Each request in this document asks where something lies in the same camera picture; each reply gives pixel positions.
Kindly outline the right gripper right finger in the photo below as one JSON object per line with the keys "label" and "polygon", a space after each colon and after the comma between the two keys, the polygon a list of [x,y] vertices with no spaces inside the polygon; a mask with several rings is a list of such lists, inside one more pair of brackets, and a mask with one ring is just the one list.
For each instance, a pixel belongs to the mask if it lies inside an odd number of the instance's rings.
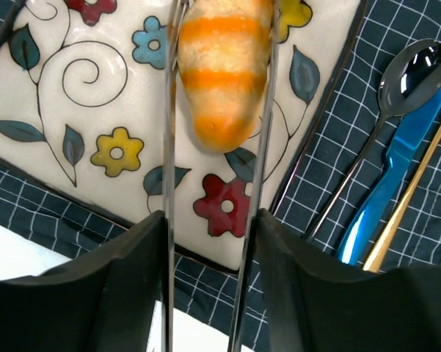
{"label": "right gripper right finger", "polygon": [[273,351],[441,351],[441,265],[363,271],[267,210],[255,246]]}

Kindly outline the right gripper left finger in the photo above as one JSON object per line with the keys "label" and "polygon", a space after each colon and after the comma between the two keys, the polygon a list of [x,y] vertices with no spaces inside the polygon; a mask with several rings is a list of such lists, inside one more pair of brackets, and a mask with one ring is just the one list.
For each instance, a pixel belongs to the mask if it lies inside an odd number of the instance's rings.
{"label": "right gripper left finger", "polygon": [[164,213],[40,276],[0,281],[0,351],[145,351]]}

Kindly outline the metal tongs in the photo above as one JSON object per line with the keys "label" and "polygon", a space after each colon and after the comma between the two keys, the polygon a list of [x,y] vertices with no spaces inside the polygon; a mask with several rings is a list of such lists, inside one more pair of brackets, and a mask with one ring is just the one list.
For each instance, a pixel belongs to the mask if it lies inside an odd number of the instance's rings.
{"label": "metal tongs", "polygon": [[[258,154],[255,162],[254,182],[252,195],[249,203],[247,217],[247,232],[244,237],[244,247],[241,255],[241,262],[238,272],[238,284],[236,286],[236,297],[233,307],[232,320],[230,325],[229,340],[227,349],[229,351],[240,351],[242,344],[242,320],[246,306],[246,294],[249,285],[252,260],[255,252],[254,239],[257,227],[257,214],[260,207],[260,200],[263,187],[263,179],[266,168],[267,152],[269,147],[269,136],[271,121],[273,117],[273,100],[277,82],[278,64],[278,41],[277,24],[279,19],[279,8],[277,2],[273,1],[273,12],[271,22],[271,43],[270,43],[270,64],[269,78],[265,101],[263,104],[262,131],[258,142]],[[166,267],[161,275],[161,302],[162,302],[162,339],[161,349],[163,351],[173,350],[173,317],[174,317],[174,293],[175,293],[175,104],[176,104],[176,76],[178,74],[177,50],[178,38],[181,29],[181,22],[189,9],[188,1],[172,1],[167,24],[167,49],[165,55],[165,88],[164,88],[164,148],[163,148],[163,205],[166,219],[167,231],[167,258]]]}

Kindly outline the striped orange bread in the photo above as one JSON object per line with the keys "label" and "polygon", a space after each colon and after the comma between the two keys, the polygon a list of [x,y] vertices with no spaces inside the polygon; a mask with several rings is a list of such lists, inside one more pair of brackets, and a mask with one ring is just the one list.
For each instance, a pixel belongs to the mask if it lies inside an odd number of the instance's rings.
{"label": "striped orange bread", "polygon": [[195,1],[178,37],[178,72],[194,136],[228,153],[255,131],[266,94],[272,1]]}

